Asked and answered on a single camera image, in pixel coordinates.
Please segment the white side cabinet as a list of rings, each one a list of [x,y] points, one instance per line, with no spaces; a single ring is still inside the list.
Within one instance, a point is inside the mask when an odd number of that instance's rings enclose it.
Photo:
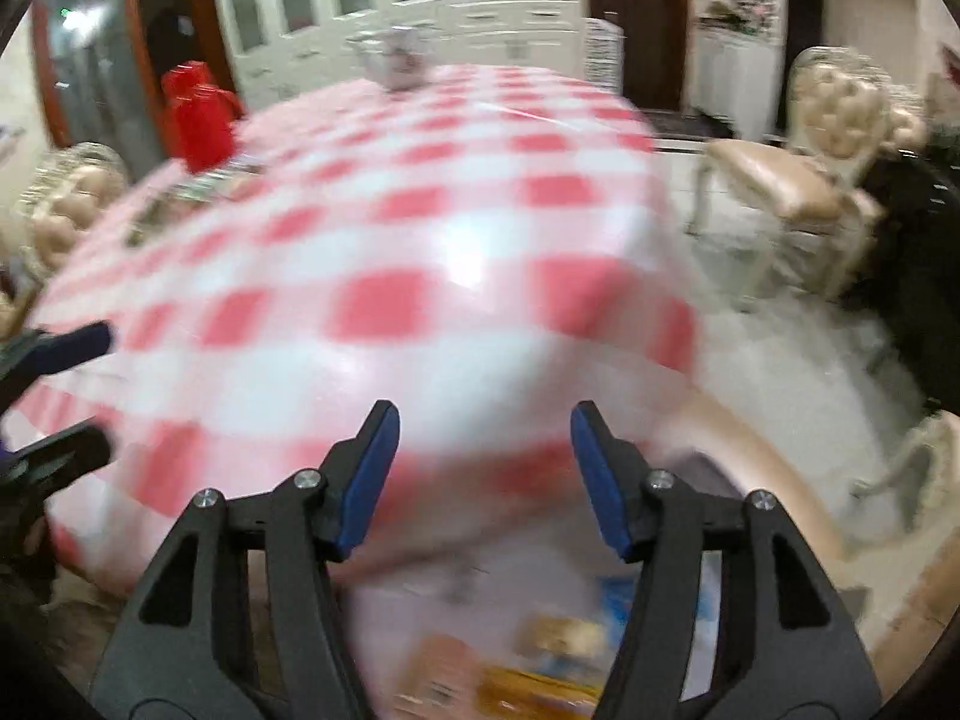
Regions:
[[[698,25],[692,32],[688,104],[724,122],[741,140],[773,130],[784,68],[784,32],[747,34]]]

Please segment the cream tufted chair right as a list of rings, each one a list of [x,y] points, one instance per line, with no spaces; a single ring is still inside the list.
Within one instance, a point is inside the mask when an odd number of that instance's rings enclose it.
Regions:
[[[928,137],[923,94],[894,82],[852,47],[809,47],[789,70],[786,142],[716,138],[704,145],[685,232],[703,232],[711,181],[719,177],[737,202],[765,215],[737,307],[754,309],[793,234],[822,242],[815,284],[824,298],[836,298],[866,257],[884,216],[862,188],[867,172],[882,156],[923,149]]]

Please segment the cream tufted chair left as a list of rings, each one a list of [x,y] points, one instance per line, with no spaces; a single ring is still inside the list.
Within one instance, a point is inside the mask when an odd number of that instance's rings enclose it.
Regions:
[[[13,207],[16,254],[39,283],[68,255],[130,185],[127,166],[107,145],[78,143],[46,156]]]

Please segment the dark wooden door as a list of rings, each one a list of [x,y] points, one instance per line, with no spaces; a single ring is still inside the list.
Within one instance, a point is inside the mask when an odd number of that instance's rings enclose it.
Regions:
[[[623,96],[640,109],[679,110],[688,0],[589,0],[590,15],[623,31]]]

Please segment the red white checkered tablecloth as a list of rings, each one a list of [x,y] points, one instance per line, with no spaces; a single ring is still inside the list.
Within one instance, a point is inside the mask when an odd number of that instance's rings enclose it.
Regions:
[[[239,129],[256,174],[140,245],[184,174],[151,172],[71,239],[34,327],[114,328],[37,382],[11,437],[104,422],[114,455],[47,506],[65,566],[132,587],[200,489],[275,488],[377,400],[400,449],[350,574],[384,571],[581,491],[568,419],[638,442],[690,392],[698,317],[651,127],[543,68],[366,80]]]

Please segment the red thermos jug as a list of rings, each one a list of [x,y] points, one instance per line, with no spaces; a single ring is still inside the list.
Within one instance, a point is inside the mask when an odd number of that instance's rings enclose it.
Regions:
[[[235,123],[245,115],[238,96],[213,82],[199,60],[169,70],[161,83],[176,154],[187,171],[200,174],[233,158],[238,149]]]

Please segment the white lattice screen panel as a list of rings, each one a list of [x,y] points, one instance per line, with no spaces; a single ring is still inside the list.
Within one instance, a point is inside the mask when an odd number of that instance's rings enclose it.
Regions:
[[[584,20],[584,79],[610,93],[623,93],[625,33],[601,18]]]

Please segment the white glass-door cabinet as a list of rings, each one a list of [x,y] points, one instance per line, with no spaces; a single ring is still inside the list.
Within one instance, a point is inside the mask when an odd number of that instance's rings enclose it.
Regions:
[[[361,75],[370,32],[423,32],[441,64],[584,73],[583,0],[217,0],[241,101],[252,110]]]

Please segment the white floral teapot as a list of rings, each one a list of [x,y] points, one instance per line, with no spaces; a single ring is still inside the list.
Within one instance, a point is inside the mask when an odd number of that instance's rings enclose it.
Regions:
[[[421,88],[430,76],[430,32],[415,26],[389,26],[348,39],[364,76],[391,93]]]

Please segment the cream tufted chair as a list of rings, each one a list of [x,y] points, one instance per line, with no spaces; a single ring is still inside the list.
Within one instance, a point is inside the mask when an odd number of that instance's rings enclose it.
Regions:
[[[39,283],[68,255],[130,185],[127,166],[107,145],[78,143],[46,156],[13,207],[16,254]]]
[[[786,142],[716,138],[704,145],[685,232],[703,232],[711,181],[719,177],[737,202],[765,215],[737,307],[754,309],[793,234],[822,242],[815,284],[824,298],[836,298],[866,257],[884,216],[862,188],[867,172],[882,156],[923,149],[928,137],[923,94],[894,82],[852,47],[809,47],[789,70]]]

